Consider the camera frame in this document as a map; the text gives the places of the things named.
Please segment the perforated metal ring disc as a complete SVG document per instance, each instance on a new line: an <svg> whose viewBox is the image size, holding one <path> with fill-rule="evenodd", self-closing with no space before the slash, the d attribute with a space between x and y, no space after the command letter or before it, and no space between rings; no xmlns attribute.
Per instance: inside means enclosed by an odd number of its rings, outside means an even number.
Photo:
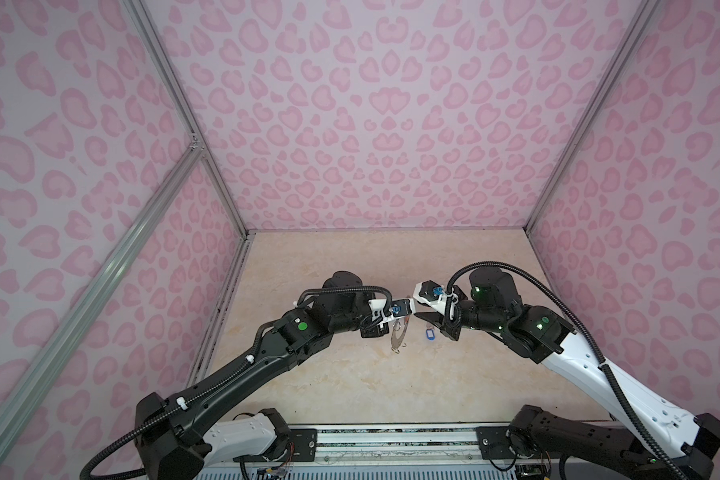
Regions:
<svg viewBox="0 0 720 480"><path fill-rule="evenodd" d="M406 334L410 322L410 317L396 319L391 326L390 333L390 346L391 351L395 354L399 354L403 348L406 347Z"/></svg>

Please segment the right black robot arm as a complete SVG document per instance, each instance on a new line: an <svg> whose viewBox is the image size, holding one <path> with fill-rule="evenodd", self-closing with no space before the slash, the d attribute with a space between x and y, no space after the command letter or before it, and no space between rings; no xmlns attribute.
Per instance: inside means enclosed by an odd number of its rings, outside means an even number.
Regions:
<svg viewBox="0 0 720 480"><path fill-rule="evenodd" d="M629 479L708 479L720 449L720 420L695 415L663 398L608 360L594 335L540 280L503 262L482 261L445 285L418 284L420 319L456 341L482 331L521 358L568 380L604 408L620 427L561 418L526 405L506 436L520 456L557 453Z"/></svg>

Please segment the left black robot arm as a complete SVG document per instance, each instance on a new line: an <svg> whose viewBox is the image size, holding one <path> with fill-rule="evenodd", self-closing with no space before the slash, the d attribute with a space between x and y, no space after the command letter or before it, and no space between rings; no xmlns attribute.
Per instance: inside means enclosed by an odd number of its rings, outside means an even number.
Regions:
<svg viewBox="0 0 720 480"><path fill-rule="evenodd" d="M143 398L133 430L97 453L79 476L98 478L96 467L132 444L142 466L116 478L193 479L214 449L208 432L242 400L328 348L335 335L383 336L388 323L409 313L408 300L337 271L322 287L305 290L280 318L262 324L252 346L220 370L167 398L157 393Z"/></svg>

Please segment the left diagonal aluminium strut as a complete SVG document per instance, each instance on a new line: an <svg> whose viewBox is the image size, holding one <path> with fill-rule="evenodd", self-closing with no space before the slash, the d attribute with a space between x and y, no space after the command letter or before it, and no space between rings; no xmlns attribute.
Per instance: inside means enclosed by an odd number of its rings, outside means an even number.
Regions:
<svg viewBox="0 0 720 480"><path fill-rule="evenodd" d="M0 466L70 361L92 323L104 310L203 154L204 149L201 147L187 149L1 404Z"/></svg>

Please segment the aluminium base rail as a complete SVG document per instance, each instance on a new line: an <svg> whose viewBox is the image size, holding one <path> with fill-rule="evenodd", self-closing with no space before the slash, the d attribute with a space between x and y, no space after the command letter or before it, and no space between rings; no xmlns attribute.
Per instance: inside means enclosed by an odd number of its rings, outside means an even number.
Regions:
<svg viewBox="0 0 720 480"><path fill-rule="evenodd" d="M661 462L626 428L523 409L509 423L213 427L197 479L654 479Z"/></svg>

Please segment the right corner aluminium post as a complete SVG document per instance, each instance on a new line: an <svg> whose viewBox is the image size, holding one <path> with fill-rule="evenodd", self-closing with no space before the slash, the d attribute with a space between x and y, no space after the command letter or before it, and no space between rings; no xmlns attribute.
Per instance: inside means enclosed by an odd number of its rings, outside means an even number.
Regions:
<svg viewBox="0 0 720 480"><path fill-rule="evenodd" d="M523 227L528 238L531 238L533 231L541 223L543 213L552 201L552 197L562 182L566 171L575 160L585 137L595 125L598 116L605 108L609 97L615 90L620 77L624 74L632 58L636 55L663 8L664 1L659 0L644 0L638 4L633 18L621 36L617 48L596 83L593 94L582 110L579 119L574 124L571 136L552 169L551 175L544 185L528 221Z"/></svg>

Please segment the corner aluminium post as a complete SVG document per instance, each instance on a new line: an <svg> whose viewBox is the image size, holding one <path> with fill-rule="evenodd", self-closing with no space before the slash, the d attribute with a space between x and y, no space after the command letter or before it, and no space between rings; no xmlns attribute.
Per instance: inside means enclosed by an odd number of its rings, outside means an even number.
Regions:
<svg viewBox="0 0 720 480"><path fill-rule="evenodd" d="M582 110L579 119L574 124L571 136L552 169L551 175L544 185L528 221L523 227L528 238L531 238L533 231L541 223L543 213L552 201L552 197L562 182L566 171L575 160L585 137L595 125L598 116L605 108L609 97L615 90L620 77L624 74L632 58L636 55L663 8L664 1L659 0L644 0L638 4L633 18L621 36L617 48L596 83L593 94Z"/></svg>
<svg viewBox="0 0 720 480"><path fill-rule="evenodd" d="M152 60L166 93L192 140L192 144L200 151L201 160L210 175L212 185L220 196L222 206L232 220L237 233L243 239L247 239L249 230L245 227L241 214L234 203L231 191L223 178L221 168L193 111L189 96L171 62L167 47L153 21L147 4L141 0L124 0L121 4L141 37L147 55Z"/></svg>

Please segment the left corner aluminium post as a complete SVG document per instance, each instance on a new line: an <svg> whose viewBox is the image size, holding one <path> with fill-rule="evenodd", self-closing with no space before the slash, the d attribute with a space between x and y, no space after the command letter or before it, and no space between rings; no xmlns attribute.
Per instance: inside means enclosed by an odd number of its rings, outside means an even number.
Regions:
<svg viewBox="0 0 720 480"><path fill-rule="evenodd" d="M220 196L222 206L232 220L237 233L243 239L247 239L249 230L245 227L241 214L234 203L231 191L223 178L221 168L193 111L189 96L171 62L167 47L153 21L147 4L141 0L124 0L121 4L141 37L147 55L152 60L166 93L192 140L192 144L200 151L201 160L210 175L212 185Z"/></svg>

